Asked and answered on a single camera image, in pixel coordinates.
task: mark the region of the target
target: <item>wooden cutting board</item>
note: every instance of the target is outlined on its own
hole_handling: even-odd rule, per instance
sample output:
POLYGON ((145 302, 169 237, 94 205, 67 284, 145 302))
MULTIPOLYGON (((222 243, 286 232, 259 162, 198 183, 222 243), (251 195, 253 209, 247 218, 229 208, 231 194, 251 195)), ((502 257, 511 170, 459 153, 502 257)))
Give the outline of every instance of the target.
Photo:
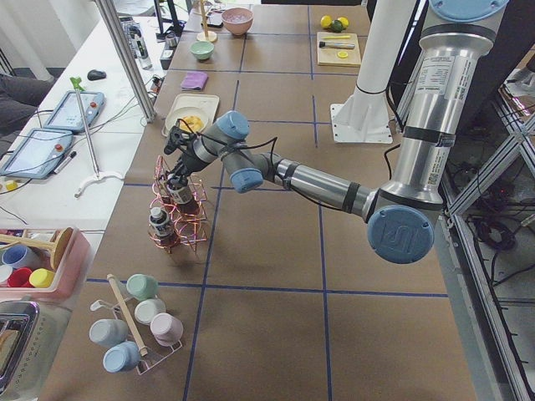
POLYGON ((359 67, 362 63, 360 58, 359 38, 356 33, 332 33, 332 32, 318 32, 316 40, 316 50, 318 51, 318 65, 339 65, 342 67, 359 67), (354 49, 344 48, 319 48, 319 42, 336 42, 336 43, 351 43, 354 44, 354 49), (348 52, 347 58, 338 57, 339 51, 348 52))

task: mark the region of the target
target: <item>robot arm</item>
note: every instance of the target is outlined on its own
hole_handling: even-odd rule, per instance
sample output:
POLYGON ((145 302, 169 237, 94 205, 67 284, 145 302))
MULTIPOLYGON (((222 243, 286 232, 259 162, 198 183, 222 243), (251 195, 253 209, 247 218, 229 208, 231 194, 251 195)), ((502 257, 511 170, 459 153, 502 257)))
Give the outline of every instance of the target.
POLYGON ((203 135, 171 132, 166 153, 181 142, 173 177, 187 177, 221 159, 237 192, 264 180, 295 190, 368 223, 375 252, 394 263, 420 260, 432 248, 442 209, 438 193, 477 60, 492 48, 507 0, 431 0, 420 45, 423 64, 415 85, 400 157, 391 180, 369 189, 273 153, 254 155, 247 119, 229 111, 203 135))

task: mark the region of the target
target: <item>purple cloth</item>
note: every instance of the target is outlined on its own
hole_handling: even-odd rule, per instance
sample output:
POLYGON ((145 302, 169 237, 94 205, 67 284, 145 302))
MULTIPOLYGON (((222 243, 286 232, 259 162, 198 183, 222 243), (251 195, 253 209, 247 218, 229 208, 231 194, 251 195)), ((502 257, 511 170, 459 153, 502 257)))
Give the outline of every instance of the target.
POLYGON ((181 83, 181 88, 184 90, 203 90, 208 75, 201 71, 190 71, 186 73, 186 77, 181 83))

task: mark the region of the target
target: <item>white plate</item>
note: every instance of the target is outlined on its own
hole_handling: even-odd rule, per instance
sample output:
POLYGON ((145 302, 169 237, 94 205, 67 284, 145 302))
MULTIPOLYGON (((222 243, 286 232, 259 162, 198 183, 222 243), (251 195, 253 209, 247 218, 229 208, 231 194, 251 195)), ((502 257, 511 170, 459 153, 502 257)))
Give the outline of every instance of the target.
POLYGON ((206 124, 208 124, 208 115, 205 113, 203 109, 199 107, 187 106, 187 107, 180 107, 179 109, 173 110, 167 115, 165 136, 169 134, 169 131, 171 131, 171 128, 173 128, 173 126, 175 125, 178 119, 183 119, 190 115, 195 115, 196 117, 201 119, 202 127, 198 131, 202 132, 202 130, 205 129, 206 124))

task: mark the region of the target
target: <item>black computer mouse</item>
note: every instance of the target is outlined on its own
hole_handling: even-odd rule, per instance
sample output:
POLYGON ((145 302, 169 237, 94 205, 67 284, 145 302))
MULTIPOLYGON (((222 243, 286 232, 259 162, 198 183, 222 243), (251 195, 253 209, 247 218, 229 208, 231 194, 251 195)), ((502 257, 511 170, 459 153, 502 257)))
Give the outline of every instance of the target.
POLYGON ((98 69, 92 69, 87 73, 87 79, 89 81, 96 81, 104 78, 106 78, 106 73, 104 71, 99 71, 98 69))

